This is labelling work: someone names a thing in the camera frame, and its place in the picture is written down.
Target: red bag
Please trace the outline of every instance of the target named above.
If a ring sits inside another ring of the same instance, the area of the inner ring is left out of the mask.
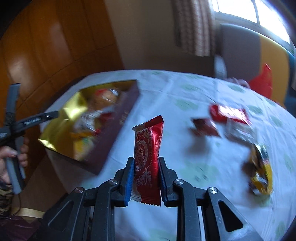
[[[270,99],[272,94],[272,72],[267,64],[263,64],[263,70],[260,75],[249,82],[250,88]]]
[[[163,135],[163,118],[159,115],[132,128],[135,138],[135,174],[131,199],[160,206],[158,153]]]

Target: person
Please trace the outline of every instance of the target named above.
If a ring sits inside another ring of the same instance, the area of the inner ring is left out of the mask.
[[[21,154],[17,157],[23,167],[28,165],[29,139],[24,138],[24,144],[20,149]],[[7,169],[5,168],[4,158],[15,157],[17,151],[8,146],[0,147],[0,219],[10,215],[13,199],[13,190]]]

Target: brown box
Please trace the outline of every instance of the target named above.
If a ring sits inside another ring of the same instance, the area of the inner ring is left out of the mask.
[[[115,106],[113,119],[107,121],[95,140],[94,148],[83,161],[74,159],[73,138],[70,132],[73,124],[87,110],[88,99],[97,89],[118,88],[121,90]],[[59,110],[59,117],[52,120],[38,139],[46,148],[63,156],[63,159],[78,165],[94,174],[102,170],[109,151],[116,140],[124,122],[139,97],[136,80],[113,82],[81,89]]]

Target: wall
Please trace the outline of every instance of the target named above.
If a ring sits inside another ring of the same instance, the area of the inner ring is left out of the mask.
[[[117,69],[123,65],[103,0],[33,0],[0,40],[0,125],[11,83],[21,83],[17,119],[22,119],[37,114],[73,79]],[[30,176],[44,148],[38,127],[27,135]]]
[[[105,0],[126,69],[164,69],[213,75],[213,59],[175,46],[170,0]]]

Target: red candy wrapper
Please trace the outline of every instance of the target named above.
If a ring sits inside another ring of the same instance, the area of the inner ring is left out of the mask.
[[[98,120],[100,121],[101,125],[104,125],[108,120],[111,120],[113,117],[113,112],[102,113]]]
[[[192,122],[196,127],[193,132],[197,136],[220,136],[216,124],[211,119],[192,119]]]
[[[233,119],[244,124],[250,124],[247,112],[245,109],[236,109],[223,105],[212,105],[210,113],[214,121],[226,122],[227,118]]]
[[[159,115],[132,128],[135,132],[135,174],[131,199],[160,206],[158,154],[163,135],[163,118]]]

